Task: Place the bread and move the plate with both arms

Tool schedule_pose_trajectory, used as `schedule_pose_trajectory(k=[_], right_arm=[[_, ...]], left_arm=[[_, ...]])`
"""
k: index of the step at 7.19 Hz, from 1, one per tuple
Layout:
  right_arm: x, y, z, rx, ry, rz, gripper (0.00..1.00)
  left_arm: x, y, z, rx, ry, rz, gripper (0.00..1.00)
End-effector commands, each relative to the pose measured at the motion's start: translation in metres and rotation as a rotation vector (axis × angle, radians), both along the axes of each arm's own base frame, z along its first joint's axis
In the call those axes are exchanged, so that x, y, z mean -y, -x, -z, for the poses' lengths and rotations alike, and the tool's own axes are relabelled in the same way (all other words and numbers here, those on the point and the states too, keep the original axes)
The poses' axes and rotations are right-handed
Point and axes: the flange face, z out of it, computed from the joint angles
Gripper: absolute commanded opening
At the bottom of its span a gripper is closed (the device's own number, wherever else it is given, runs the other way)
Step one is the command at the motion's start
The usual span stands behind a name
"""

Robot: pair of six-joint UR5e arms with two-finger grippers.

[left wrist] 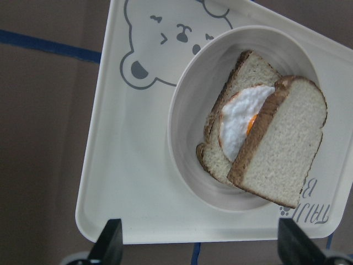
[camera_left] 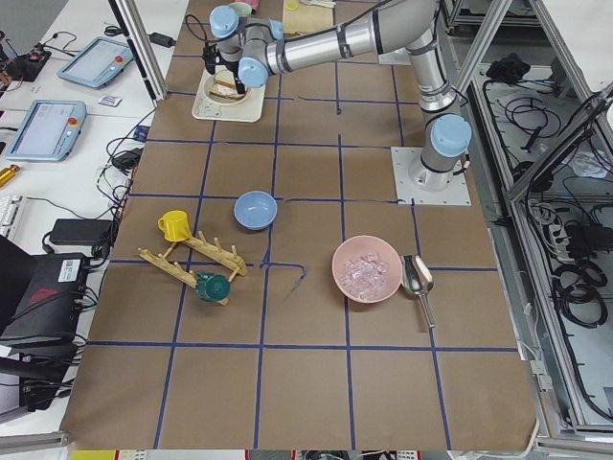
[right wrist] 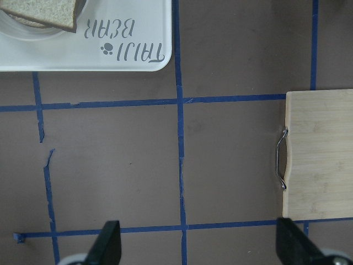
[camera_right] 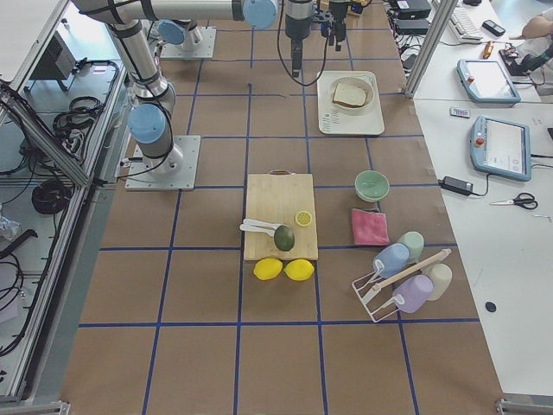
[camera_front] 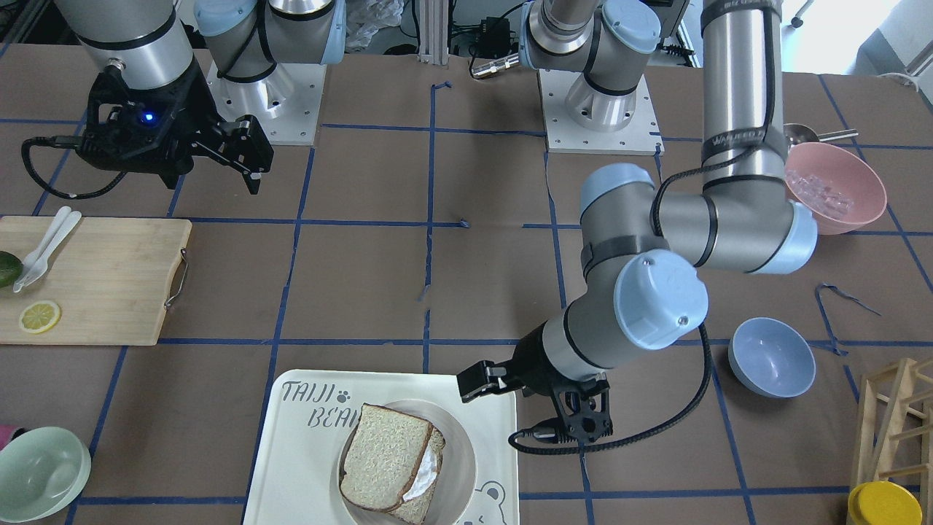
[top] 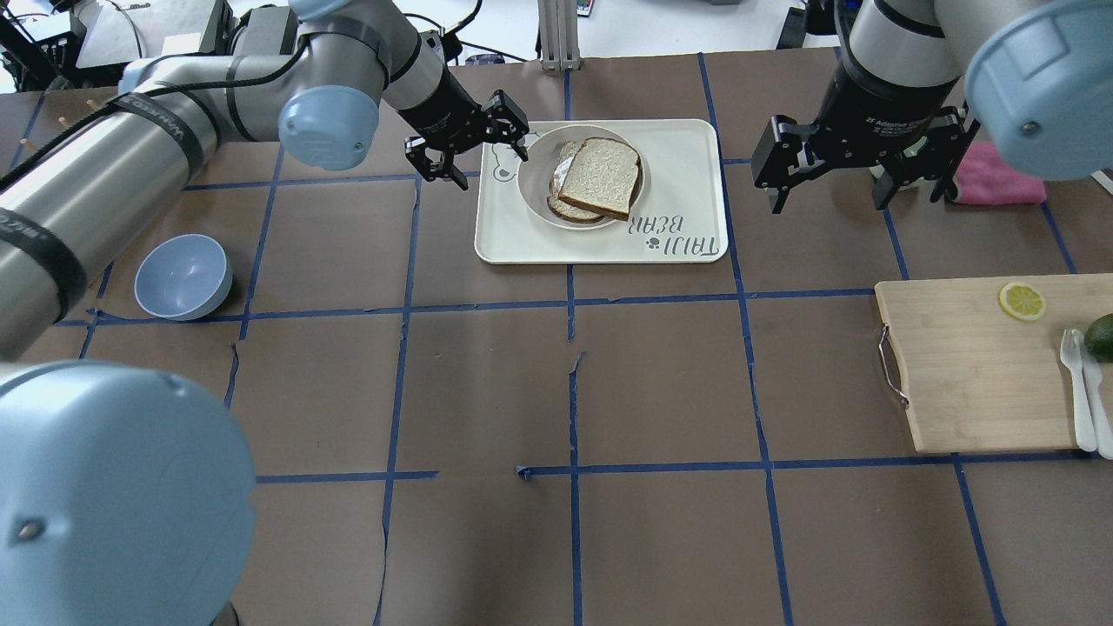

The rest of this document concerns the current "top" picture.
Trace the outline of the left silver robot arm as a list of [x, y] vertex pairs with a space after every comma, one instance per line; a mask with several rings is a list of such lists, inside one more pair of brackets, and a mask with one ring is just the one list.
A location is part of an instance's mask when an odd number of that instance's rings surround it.
[[256, 471], [230, 408], [188, 376], [20, 362], [232, 141], [345, 172], [385, 107], [425, 180], [520, 151], [526, 115], [477, 102], [390, 1], [290, 1], [289, 53], [136, 60], [117, 94], [3, 176], [3, 623], [216, 625], [253, 546]]

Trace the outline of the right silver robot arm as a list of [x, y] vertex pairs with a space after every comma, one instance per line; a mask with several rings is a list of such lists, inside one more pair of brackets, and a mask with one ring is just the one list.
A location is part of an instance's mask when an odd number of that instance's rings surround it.
[[1040, 180], [1110, 167], [1109, 1], [808, 1], [804, 31], [834, 35], [840, 60], [812, 123], [775, 115], [751, 156], [774, 213], [800, 183], [881, 167], [939, 197], [978, 133]]

